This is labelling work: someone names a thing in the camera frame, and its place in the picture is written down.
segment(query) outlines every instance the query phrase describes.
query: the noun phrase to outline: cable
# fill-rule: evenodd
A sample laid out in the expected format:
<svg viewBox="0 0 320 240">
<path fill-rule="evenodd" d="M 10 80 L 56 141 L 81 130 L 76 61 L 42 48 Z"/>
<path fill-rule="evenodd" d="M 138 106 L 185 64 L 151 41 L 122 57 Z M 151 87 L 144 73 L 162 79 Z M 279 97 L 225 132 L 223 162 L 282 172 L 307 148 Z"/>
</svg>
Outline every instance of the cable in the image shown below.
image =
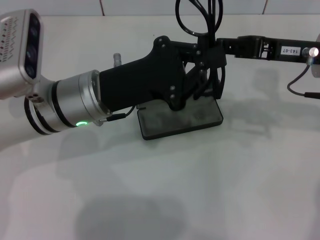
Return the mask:
<svg viewBox="0 0 320 240">
<path fill-rule="evenodd" d="M 125 114 L 125 117 L 128 117 L 135 109 L 136 106 L 133 106 L 130 111 L 128 111 L 126 114 Z"/>
<path fill-rule="evenodd" d="M 291 93 L 293 93 L 293 94 L 295 94 L 295 95 L 298 95 L 298 96 L 302 96 L 302 97 L 305 96 L 305 94 L 300 93 L 300 92 L 296 92 L 296 91 L 292 90 L 290 87 L 291 87 L 292 84 L 296 83 L 299 79 L 301 79 L 301 78 L 308 72 L 309 68 L 310 68 L 310 66 L 307 65 L 306 68 L 303 70 L 303 72 L 302 72 L 299 76 L 297 76 L 293 81 L 291 81 L 291 82 L 288 84 L 288 86 L 287 86 L 286 88 L 287 88 Z"/>
<path fill-rule="evenodd" d="M 119 119 L 125 119 L 126 117 L 128 117 L 135 109 L 136 106 L 133 106 L 130 111 L 128 111 L 127 113 L 118 113 L 118 114 L 113 114 L 112 116 L 109 116 L 106 118 L 107 122 L 112 122 L 115 120 L 119 120 Z"/>
<path fill-rule="evenodd" d="M 216 23 L 216 25 L 214 23 L 212 23 L 210 21 L 210 16 L 209 14 L 207 13 L 207 11 L 205 10 L 205 8 L 201 5 L 201 3 L 198 1 L 198 0 L 189 0 L 200 12 L 201 14 L 203 15 L 204 19 L 205 19 L 205 22 L 206 22 L 206 25 L 207 25 L 207 28 L 208 28 L 208 32 L 206 33 L 199 33 L 199 32 L 194 32 L 194 31 L 191 31 L 189 28 L 187 28 L 181 18 L 180 18 L 180 2 L 181 0 L 176 0 L 175 1 L 175 17 L 176 17 L 176 20 L 179 24 L 179 26 L 188 34 L 192 35 L 192 36 L 195 36 L 195 37 L 205 37 L 205 36 L 208 36 L 208 35 L 211 35 L 213 33 L 215 33 L 218 28 L 220 27 L 220 24 L 222 22 L 222 18 L 223 18 L 223 11 L 224 11 L 224 7 L 223 7 L 223 0 L 218 0 L 218 4 L 219 4 L 219 16 L 218 16 L 218 21 Z"/>
<path fill-rule="evenodd" d="M 100 7 L 101 7 L 101 12 L 102 12 L 102 16 L 105 16 L 105 10 L 104 10 L 104 6 L 102 4 L 102 0 L 99 0 L 100 2 Z"/>
<path fill-rule="evenodd" d="M 181 0 L 176 0 L 175 1 L 175 17 L 176 17 L 176 20 L 178 21 L 178 24 L 180 25 L 180 27 L 188 34 L 192 35 L 192 36 L 196 36 L 196 37 L 204 37 L 204 36 L 207 36 L 208 33 L 199 33 L 199 32 L 194 32 L 194 31 L 191 31 L 189 28 L 187 28 L 183 22 L 181 21 L 181 18 L 180 18 L 180 13 L 179 13 L 179 9 L 180 9 L 180 1 Z M 191 0 L 190 1 L 200 12 L 201 14 L 203 15 L 204 19 L 205 19 L 205 22 L 206 22 L 206 25 L 207 25 L 207 28 L 208 28 L 208 32 L 211 32 L 212 30 L 210 30 L 210 22 L 209 22 L 209 15 L 207 13 L 207 11 L 205 10 L 205 8 L 201 5 L 200 2 L 196 1 L 196 0 Z"/>
<path fill-rule="evenodd" d="M 213 46 L 216 43 L 216 0 L 208 0 L 208 12 L 210 25 L 213 27 L 212 35 L 209 35 L 209 44 Z"/>
<path fill-rule="evenodd" d="M 218 20 L 216 21 L 215 24 L 215 31 L 217 31 L 221 25 L 222 22 L 222 17 L 224 15 L 224 3 L 223 0 L 218 0 L 218 4 L 219 4 L 219 16 L 218 16 Z"/>
</svg>

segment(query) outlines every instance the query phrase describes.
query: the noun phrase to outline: white surface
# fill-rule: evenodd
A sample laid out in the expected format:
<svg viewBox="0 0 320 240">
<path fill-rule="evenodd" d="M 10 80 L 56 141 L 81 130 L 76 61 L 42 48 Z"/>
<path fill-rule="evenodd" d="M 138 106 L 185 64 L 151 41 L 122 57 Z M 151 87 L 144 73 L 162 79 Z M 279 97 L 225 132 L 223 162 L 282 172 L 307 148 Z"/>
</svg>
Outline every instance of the white surface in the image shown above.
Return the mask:
<svg viewBox="0 0 320 240">
<path fill-rule="evenodd" d="M 52 80 L 111 68 L 116 52 L 122 63 L 142 58 L 161 35 L 196 41 L 173 16 L 43 19 Z M 200 19 L 184 17 L 197 31 Z M 217 35 L 312 41 L 319 21 L 225 16 Z M 1 152 L 0 239 L 318 240 L 320 101 L 286 90 L 305 66 L 227 61 L 219 127 L 144 141 L 134 113 Z M 294 89 L 319 91 L 320 82 L 308 72 Z M 17 107 L 10 102 L 16 118 Z"/>
<path fill-rule="evenodd" d="M 199 0 L 207 8 L 208 0 Z M 266 0 L 223 0 L 225 14 L 262 14 Z M 102 0 L 106 15 L 174 15 L 176 0 Z M 181 0 L 182 15 L 200 15 L 188 0 Z"/>
<path fill-rule="evenodd" d="M 265 14 L 320 14 L 320 1 L 268 0 Z"/>
<path fill-rule="evenodd" d="M 31 126 L 25 114 L 23 104 L 21 103 L 23 103 L 23 99 L 19 99 L 18 102 L 21 106 L 20 114 L 23 115 L 23 117 L 14 118 L 13 120 L 0 124 L 0 151 L 12 145 L 41 137 Z"/>
<path fill-rule="evenodd" d="M 42 16 L 101 16 L 99 0 L 1 0 L 0 15 L 35 9 Z"/>
</svg>

